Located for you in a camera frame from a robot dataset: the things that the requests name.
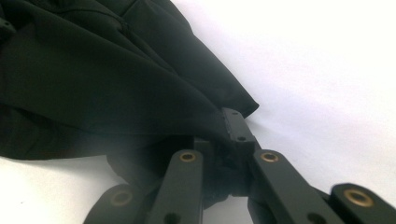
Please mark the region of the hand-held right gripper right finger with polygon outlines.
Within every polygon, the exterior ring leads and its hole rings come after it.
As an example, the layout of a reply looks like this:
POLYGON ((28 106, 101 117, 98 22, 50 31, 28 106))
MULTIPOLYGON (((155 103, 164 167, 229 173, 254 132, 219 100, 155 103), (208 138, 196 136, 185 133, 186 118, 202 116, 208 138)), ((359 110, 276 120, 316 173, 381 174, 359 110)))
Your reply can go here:
POLYGON ((261 148, 240 112, 223 108, 222 113, 237 155, 252 155, 261 148))

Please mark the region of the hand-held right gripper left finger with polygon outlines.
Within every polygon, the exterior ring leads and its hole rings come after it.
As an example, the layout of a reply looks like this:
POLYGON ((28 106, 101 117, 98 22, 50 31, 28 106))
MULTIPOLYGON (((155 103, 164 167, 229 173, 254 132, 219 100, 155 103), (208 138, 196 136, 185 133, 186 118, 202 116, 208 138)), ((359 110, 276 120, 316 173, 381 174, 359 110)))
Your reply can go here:
POLYGON ((201 152, 203 155, 213 155, 215 152, 214 145, 211 141, 199 137, 193 139, 193 149, 201 152))

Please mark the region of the black shorts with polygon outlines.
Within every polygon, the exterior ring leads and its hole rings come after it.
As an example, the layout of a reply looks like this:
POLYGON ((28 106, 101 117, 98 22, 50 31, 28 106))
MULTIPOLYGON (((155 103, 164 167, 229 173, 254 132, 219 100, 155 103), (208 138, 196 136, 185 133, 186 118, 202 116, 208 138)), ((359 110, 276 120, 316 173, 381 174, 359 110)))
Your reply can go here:
POLYGON ((232 192, 222 112, 257 104, 170 0, 0 0, 0 20, 0 156, 117 154, 141 181, 201 137, 205 204, 232 192))

